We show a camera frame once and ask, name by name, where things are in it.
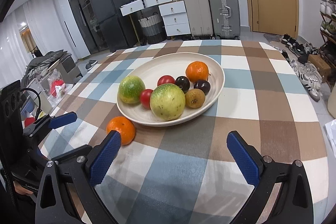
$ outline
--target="silver suitcase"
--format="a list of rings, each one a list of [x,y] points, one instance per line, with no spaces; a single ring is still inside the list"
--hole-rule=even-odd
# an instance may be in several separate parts
[[[216,39],[240,37],[238,0],[210,0],[213,29]]]
[[[184,0],[189,26],[193,36],[212,36],[209,0]]]

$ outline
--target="orange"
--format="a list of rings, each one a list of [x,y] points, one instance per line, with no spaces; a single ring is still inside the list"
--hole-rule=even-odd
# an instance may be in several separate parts
[[[107,134],[110,133],[111,130],[115,130],[120,133],[121,145],[129,144],[135,136],[134,124],[129,119],[122,116],[114,117],[109,121],[106,126]]]
[[[205,63],[201,61],[195,61],[187,66],[185,75],[192,83],[195,83],[197,80],[207,81],[209,77],[209,69]]]

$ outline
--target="fruit bowl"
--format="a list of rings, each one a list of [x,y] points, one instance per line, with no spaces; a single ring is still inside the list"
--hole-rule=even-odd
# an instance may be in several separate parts
[[[185,69],[194,61],[202,61],[206,63],[210,73],[208,82],[211,85],[211,89],[205,97],[204,104],[200,108],[191,109],[186,106],[178,119],[164,121],[155,116],[150,109],[145,109],[141,104],[125,104],[120,100],[119,96],[117,96],[118,109],[131,121],[151,127],[172,126],[189,121],[201,115],[217,100],[225,82],[224,71],[214,59],[198,53],[177,52],[154,58],[134,69],[129,75],[139,76],[145,83],[146,89],[154,90],[157,87],[158,79],[162,75],[171,75],[176,79],[179,76],[185,75]]]

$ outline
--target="refrigerator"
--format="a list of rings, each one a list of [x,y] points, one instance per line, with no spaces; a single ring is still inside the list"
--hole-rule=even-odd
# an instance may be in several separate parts
[[[123,17],[120,7],[131,0],[90,0],[97,24],[111,52],[132,47],[138,42],[130,16]]]

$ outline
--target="kiwi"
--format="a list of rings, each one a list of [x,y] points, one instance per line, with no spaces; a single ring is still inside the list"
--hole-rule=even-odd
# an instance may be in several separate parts
[[[199,108],[205,101],[205,94],[202,90],[192,89],[185,94],[185,104],[191,108]]]

